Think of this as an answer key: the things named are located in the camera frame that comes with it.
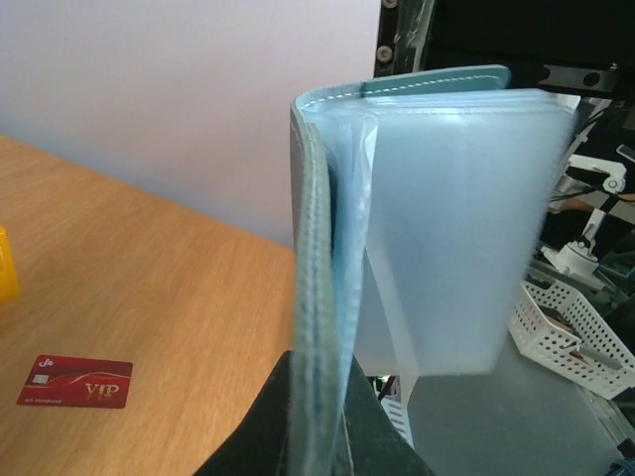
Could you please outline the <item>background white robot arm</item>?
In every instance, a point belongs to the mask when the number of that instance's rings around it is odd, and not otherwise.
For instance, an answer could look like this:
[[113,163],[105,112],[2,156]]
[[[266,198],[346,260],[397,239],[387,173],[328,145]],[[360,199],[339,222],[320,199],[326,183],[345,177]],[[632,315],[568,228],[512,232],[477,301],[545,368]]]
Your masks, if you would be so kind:
[[398,1],[290,105],[294,344],[202,475],[634,471],[634,5]]

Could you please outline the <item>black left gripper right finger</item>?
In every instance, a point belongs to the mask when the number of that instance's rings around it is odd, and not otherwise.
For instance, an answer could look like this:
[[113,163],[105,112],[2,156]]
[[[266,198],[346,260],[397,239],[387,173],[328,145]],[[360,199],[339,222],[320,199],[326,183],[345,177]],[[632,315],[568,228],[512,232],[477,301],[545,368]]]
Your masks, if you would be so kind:
[[342,475],[434,475],[400,435],[356,359],[341,418]]

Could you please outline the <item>red VIP card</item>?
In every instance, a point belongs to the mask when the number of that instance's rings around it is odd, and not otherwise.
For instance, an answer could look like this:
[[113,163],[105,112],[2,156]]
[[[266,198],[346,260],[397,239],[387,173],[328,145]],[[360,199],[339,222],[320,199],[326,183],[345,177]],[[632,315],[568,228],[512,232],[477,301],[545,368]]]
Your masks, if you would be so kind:
[[123,409],[133,363],[39,355],[18,397],[20,406]]

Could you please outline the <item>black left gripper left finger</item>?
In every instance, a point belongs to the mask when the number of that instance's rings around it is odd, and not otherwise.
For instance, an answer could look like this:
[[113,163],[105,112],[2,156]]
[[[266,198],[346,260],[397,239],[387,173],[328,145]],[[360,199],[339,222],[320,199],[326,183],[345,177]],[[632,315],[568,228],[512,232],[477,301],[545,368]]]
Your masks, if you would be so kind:
[[195,471],[205,476],[287,473],[291,351],[284,352],[241,423]]

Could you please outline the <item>teal card holder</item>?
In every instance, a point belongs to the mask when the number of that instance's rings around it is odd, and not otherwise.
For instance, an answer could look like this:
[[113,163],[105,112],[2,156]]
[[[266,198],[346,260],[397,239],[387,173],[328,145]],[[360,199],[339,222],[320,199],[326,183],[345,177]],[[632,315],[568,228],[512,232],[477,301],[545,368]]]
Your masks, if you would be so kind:
[[455,67],[293,100],[291,474],[352,472],[354,367],[404,397],[494,369],[575,122],[509,80]]

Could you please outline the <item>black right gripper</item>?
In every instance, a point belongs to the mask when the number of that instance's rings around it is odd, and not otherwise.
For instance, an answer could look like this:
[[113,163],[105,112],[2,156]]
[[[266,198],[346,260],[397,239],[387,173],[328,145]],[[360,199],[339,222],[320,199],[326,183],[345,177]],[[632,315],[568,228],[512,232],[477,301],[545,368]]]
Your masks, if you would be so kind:
[[384,1],[374,73],[500,64],[513,87],[634,96],[631,1]]

